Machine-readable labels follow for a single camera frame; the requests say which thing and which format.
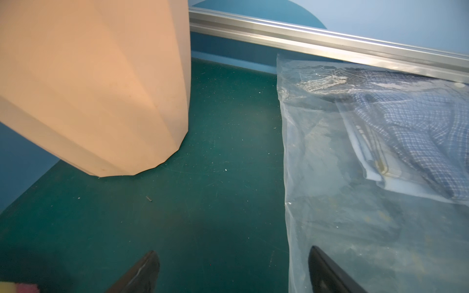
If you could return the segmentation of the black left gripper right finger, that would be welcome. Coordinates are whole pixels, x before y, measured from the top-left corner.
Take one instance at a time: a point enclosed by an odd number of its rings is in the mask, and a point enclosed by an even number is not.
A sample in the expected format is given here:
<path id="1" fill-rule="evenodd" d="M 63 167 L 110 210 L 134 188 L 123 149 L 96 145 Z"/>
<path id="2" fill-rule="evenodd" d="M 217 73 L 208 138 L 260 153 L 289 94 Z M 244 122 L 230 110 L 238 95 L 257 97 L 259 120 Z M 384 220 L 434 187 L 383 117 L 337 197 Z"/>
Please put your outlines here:
<path id="1" fill-rule="evenodd" d="M 310 249 L 308 265 L 314 293 L 367 293 L 316 245 Z"/>

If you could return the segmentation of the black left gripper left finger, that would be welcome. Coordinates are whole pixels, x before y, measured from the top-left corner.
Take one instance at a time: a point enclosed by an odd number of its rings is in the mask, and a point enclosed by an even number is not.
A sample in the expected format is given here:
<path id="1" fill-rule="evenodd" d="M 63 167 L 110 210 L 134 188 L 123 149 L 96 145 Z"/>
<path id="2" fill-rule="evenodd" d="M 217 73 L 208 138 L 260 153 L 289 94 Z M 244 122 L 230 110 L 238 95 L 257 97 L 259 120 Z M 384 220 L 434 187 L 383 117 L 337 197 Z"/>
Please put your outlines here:
<path id="1" fill-rule="evenodd" d="M 106 293 L 153 293 L 160 273 L 160 259 L 150 250 L 123 274 Z"/>

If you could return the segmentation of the clear plastic vacuum bag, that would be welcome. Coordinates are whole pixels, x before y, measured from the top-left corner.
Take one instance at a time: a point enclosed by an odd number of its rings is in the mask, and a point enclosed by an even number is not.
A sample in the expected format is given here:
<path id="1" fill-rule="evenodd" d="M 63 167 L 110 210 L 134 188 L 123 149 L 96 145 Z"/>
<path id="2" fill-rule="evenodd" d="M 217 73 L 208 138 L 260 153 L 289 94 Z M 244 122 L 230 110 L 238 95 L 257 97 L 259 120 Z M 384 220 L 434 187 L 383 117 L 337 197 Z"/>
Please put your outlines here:
<path id="1" fill-rule="evenodd" d="M 353 111 L 341 62 L 277 58 L 289 291 L 310 293 L 313 245 L 368 293 L 466 293 L 469 200 L 450 200 Z"/>

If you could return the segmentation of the blue checked shirt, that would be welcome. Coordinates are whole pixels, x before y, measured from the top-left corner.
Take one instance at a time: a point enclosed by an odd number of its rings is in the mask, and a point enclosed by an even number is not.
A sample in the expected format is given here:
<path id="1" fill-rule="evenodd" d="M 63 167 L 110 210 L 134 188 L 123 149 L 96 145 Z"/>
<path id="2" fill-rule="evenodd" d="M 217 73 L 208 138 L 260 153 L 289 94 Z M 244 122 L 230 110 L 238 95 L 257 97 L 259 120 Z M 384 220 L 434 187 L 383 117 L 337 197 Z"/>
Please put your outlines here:
<path id="1" fill-rule="evenodd" d="M 337 70 L 352 111 L 441 195 L 469 199 L 469 87 L 414 74 Z"/>

